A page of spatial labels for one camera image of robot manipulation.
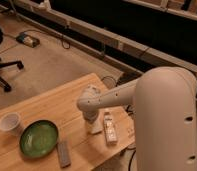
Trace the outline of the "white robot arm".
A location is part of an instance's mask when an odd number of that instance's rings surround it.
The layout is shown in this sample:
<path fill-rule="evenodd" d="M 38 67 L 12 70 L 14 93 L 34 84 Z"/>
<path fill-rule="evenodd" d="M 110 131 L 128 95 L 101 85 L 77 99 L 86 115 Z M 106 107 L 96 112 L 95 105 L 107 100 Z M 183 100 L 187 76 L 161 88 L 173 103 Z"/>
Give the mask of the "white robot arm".
<path fill-rule="evenodd" d="M 181 67 L 157 67 L 102 93 L 90 85 L 77 100 L 92 126 L 102 108 L 131 104 L 138 171 L 197 171 L 197 80 Z"/>

